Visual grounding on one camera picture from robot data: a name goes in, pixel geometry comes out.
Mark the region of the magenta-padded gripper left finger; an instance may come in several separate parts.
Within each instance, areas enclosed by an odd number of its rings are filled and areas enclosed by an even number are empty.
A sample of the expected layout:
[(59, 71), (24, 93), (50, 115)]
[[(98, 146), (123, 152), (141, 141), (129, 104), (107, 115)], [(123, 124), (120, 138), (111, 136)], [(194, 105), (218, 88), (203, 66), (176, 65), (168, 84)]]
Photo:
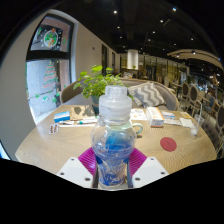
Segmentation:
[(81, 187), (96, 188), (98, 171), (93, 149), (87, 149), (78, 158), (69, 158), (57, 175)]

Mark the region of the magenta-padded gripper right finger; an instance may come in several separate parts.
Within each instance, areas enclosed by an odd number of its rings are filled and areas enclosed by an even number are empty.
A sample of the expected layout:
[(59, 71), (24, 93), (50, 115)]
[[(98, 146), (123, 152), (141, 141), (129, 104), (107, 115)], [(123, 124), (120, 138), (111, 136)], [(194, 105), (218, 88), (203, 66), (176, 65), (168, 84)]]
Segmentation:
[(155, 157), (147, 157), (134, 149), (127, 165), (129, 188), (140, 188), (168, 175), (168, 172)]

